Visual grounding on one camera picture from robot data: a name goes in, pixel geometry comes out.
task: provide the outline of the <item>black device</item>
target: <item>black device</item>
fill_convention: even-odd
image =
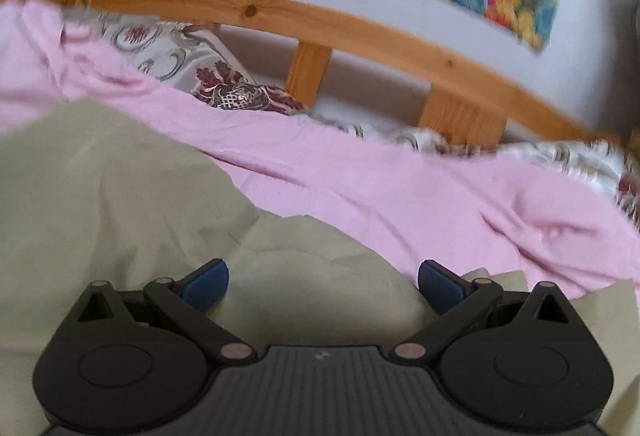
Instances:
[[[40,356],[47,436],[602,436],[611,367],[553,283],[505,292],[425,261],[439,314],[389,355],[271,346],[203,314],[226,292],[217,259],[142,291],[96,281]]]

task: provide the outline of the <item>beige sheet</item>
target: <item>beige sheet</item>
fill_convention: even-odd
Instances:
[[[31,371],[95,279],[136,289],[223,257],[230,288],[210,317],[259,348],[388,349],[434,318],[412,283],[369,249],[310,217],[256,209],[207,156],[96,103],[66,105],[0,140],[0,210],[3,436],[46,427]],[[526,287],[518,273],[495,278]],[[632,288],[615,285],[575,304],[616,374],[603,424],[612,436],[637,436]]]

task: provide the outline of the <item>ribbed gray surface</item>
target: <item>ribbed gray surface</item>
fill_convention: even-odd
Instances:
[[[50,436],[74,433],[55,428]],[[225,369],[190,413],[148,436],[507,436],[449,405],[429,373],[378,349],[274,347]],[[595,427],[556,436],[602,436]]]

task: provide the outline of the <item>wood knot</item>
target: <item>wood knot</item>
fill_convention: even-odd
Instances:
[[[244,10],[244,15],[248,18],[252,18],[254,17],[256,14],[258,13],[258,9],[255,5],[249,5],[245,10]]]

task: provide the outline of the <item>red floral pattern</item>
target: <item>red floral pattern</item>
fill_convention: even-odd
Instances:
[[[620,178],[620,181],[618,182],[618,191],[628,192],[633,196],[638,195],[638,185],[630,173],[622,175],[622,178]]]
[[[197,68],[196,76],[201,84],[193,96],[209,106],[221,109],[261,109],[292,115],[304,105],[285,90],[277,87],[250,84],[239,71],[224,61],[213,68]]]
[[[127,30],[125,40],[127,42],[130,42],[130,44],[138,44],[142,42],[146,38],[146,36],[149,35],[150,31],[151,29],[148,28],[148,26],[144,26],[144,25],[132,26]]]

